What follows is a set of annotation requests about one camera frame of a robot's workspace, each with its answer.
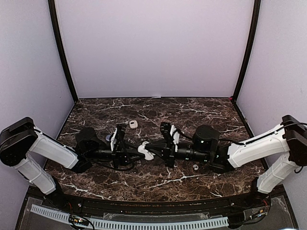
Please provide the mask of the white charging case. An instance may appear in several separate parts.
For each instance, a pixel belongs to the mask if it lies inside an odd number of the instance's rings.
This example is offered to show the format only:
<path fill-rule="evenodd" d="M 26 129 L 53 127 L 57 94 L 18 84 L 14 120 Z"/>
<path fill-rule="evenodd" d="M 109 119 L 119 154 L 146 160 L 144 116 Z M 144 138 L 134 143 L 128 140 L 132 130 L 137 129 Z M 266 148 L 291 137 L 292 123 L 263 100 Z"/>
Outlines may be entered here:
<path fill-rule="evenodd" d="M 144 155 L 145 160 L 151 161 L 154 159 L 154 154 L 145 149 L 146 145 L 150 142 L 144 141 L 137 149 L 137 151 Z"/>

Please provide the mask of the beige earbud charging case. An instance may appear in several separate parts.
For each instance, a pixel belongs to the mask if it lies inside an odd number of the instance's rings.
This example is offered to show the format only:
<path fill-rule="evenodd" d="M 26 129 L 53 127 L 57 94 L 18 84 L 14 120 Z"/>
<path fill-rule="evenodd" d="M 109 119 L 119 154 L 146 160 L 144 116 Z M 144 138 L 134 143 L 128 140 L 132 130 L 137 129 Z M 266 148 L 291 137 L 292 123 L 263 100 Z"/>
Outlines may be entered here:
<path fill-rule="evenodd" d="M 129 121 L 129 126 L 131 129 L 136 129 L 138 128 L 138 122 L 136 120 L 131 120 Z"/>

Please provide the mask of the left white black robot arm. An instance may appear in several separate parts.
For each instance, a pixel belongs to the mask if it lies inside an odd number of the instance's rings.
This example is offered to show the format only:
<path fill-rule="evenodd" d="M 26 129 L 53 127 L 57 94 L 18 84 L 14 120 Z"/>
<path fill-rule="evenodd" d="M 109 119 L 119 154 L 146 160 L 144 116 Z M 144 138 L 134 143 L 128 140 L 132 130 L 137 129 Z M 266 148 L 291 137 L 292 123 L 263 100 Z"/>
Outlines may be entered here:
<path fill-rule="evenodd" d="M 25 117 L 1 131 L 0 160 L 38 187 L 57 209 L 63 209 L 68 199 L 62 194 L 58 181 L 46 173 L 30 153 L 44 156 L 75 173 L 87 171 L 94 163 L 102 165 L 110 161 L 112 170 L 131 170 L 136 161 L 147 156 L 143 146 L 136 147 L 123 140 L 125 129 L 118 125 L 110 144 L 106 144 L 93 128 L 86 127 L 77 133 L 77 144 L 73 148 L 49 137 L 34 125 L 31 118 Z"/>

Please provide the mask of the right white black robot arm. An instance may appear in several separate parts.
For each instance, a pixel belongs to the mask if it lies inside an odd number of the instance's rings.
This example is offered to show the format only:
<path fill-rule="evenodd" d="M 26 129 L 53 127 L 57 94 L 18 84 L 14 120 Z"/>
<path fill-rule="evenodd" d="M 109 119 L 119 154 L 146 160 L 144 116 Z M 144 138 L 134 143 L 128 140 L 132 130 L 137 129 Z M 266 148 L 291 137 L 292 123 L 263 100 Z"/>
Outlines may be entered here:
<path fill-rule="evenodd" d="M 167 167 L 173 167 L 175 160 L 199 161 L 216 173 L 233 171 L 251 161 L 274 154 L 280 157 L 266 172 L 252 183 L 251 193 L 245 196 L 245 204 L 255 208 L 263 201 L 263 194 L 269 194 L 291 172 L 299 173 L 299 168 L 307 165 L 307 125 L 290 115 L 282 117 L 282 122 L 273 129 L 243 141 L 228 139 L 223 141 L 220 132 L 208 125 L 196 128 L 191 143 L 181 143 L 183 134 L 174 125 L 163 122 L 160 125 L 163 139 L 144 142 L 139 146 L 145 158 L 154 155 L 165 161 Z"/>

